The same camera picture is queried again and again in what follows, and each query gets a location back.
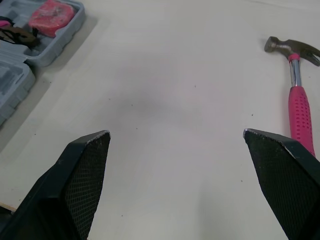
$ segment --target hammer claw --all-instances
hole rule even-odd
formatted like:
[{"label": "hammer claw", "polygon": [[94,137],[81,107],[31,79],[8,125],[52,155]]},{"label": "hammer claw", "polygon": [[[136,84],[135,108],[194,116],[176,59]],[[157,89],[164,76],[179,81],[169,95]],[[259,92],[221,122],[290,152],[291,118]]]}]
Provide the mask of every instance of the hammer claw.
[{"label": "hammer claw", "polygon": [[273,51],[280,52],[287,59],[292,54],[299,54],[301,58],[308,60],[316,66],[320,66],[320,51],[313,46],[300,41],[287,40],[280,41],[277,37],[271,36],[265,44],[264,50],[267,53]]}]

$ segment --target tool case compartment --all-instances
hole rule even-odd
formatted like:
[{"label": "tool case compartment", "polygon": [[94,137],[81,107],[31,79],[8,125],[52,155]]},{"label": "tool case compartment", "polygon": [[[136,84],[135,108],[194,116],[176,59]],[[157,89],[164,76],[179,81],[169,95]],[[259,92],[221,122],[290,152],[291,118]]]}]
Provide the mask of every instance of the tool case compartment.
[{"label": "tool case compartment", "polygon": [[[13,27],[32,32],[29,20],[45,0],[0,0],[0,16],[9,18]],[[55,32],[55,37],[37,34],[39,44],[28,47],[0,40],[0,125],[8,119],[15,107],[28,94],[35,82],[29,66],[45,67],[58,57],[85,20],[82,3],[72,0],[57,0],[72,6],[74,17],[65,27]]]}]

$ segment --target pink tool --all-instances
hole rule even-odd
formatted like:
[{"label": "pink tool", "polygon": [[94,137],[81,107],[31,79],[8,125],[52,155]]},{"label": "pink tool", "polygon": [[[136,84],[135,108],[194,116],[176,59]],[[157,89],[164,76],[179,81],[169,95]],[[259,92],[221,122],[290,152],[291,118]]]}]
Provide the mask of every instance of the pink tool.
[{"label": "pink tool", "polygon": [[303,42],[287,40],[280,41],[271,36],[265,44],[267,53],[277,51],[289,61],[291,73],[291,89],[289,94],[289,121],[291,137],[300,142],[313,156],[315,155],[311,111],[305,89],[302,87],[300,74],[300,57],[316,66],[320,66],[320,51]]},{"label": "pink tool", "polygon": [[0,28],[1,27],[5,27],[7,25],[10,25],[11,26],[11,23],[6,21],[6,20],[0,20]]}]

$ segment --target tool kit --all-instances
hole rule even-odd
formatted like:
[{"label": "tool kit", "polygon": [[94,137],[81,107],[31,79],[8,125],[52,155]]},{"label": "tool kit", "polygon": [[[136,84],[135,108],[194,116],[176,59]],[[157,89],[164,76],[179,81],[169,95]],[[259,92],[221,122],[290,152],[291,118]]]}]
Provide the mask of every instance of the tool kit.
[{"label": "tool kit", "polygon": [[50,65],[84,20],[73,0],[0,0],[0,125],[36,80],[29,66]]}]

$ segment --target white tabletop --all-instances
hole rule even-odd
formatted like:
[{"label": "white tabletop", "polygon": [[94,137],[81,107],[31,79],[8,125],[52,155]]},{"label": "white tabletop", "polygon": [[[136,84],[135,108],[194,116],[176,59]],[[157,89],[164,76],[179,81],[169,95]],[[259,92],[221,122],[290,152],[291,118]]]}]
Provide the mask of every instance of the white tabletop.
[{"label": "white tabletop", "polygon": [[[289,65],[263,47],[320,48],[319,1],[83,3],[82,29],[0,131],[0,202],[17,208],[69,142],[107,129],[90,240],[286,240],[242,133],[290,136]],[[320,154],[320,70],[301,73]]]}]

